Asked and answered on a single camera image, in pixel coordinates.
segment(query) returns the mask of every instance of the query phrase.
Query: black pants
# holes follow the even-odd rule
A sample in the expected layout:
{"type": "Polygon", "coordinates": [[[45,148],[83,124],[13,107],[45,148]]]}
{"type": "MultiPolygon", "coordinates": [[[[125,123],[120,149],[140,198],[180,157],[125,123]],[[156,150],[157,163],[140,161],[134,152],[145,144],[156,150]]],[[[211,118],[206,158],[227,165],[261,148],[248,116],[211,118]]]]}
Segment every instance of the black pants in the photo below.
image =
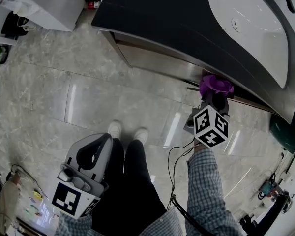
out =
{"type": "Polygon", "coordinates": [[[123,155],[120,140],[114,139],[105,172],[110,188],[92,212],[92,229],[105,236],[137,236],[166,211],[151,182],[142,143],[132,141],[125,159],[123,155]]]}

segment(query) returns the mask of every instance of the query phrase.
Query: person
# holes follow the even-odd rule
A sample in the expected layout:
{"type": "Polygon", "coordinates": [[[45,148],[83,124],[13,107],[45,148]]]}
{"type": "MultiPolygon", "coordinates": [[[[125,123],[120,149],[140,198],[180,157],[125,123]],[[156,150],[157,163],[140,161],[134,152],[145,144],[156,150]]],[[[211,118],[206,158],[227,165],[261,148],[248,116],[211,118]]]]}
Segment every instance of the person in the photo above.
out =
{"type": "Polygon", "coordinates": [[[15,209],[20,194],[17,186],[19,182],[20,174],[16,172],[0,191],[0,235],[5,235],[10,225],[14,224],[15,209]]]}
{"type": "MultiPolygon", "coordinates": [[[[166,211],[151,182],[144,144],[148,131],[140,128],[124,157],[120,142],[121,125],[110,124],[114,139],[105,181],[109,189],[94,207],[92,216],[77,220],[62,214],[57,236],[181,236],[175,208],[166,211]]],[[[187,212],[207,231],[216,236],[239,236],[237,223],[226,210],[222,185],[213,152],[199,145],[187,162],[189,186],[187,212]]],[[[188,236],[200,233],[188,221],[188,236]]]]}

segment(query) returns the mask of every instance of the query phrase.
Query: bathroom vanity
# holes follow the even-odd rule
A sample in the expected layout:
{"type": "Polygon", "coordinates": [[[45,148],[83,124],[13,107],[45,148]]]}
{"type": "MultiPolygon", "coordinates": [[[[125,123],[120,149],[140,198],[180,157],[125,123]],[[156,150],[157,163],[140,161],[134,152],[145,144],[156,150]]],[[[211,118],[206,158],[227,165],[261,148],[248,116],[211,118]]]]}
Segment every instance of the bathroom vanity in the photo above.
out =
{"type": "Polygon", "coordinates": [[[103,0],[92,25],[130,67],[214,73],[292,121],[295,33],[273,0],[103,0]]]}

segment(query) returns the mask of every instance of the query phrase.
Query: white sink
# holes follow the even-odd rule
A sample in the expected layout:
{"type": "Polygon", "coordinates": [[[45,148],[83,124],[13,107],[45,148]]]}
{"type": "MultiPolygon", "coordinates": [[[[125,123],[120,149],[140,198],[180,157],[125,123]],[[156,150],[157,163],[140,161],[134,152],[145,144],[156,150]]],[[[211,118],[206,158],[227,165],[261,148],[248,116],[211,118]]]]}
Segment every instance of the white sink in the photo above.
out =
{"type": "Polygon", "coordinates": [[[267,4],[263,0],[208,1],[223,30],[283,88],[288,73],[288,42],[280,21],[267,4]]]}

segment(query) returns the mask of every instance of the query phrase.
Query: beige pants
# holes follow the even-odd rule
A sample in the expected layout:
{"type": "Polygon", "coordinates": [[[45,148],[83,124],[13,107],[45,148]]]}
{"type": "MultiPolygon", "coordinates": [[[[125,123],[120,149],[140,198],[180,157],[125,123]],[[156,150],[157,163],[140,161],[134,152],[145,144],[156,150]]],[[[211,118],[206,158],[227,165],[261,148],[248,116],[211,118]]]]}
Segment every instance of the beige pants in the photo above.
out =
{"type": "Polygon", "coordinates": [[[5,235],[10,224],[14,224],[15,209],[19,199],[20,190],[8,181],[0,192],[0,234],[5,235]]]}

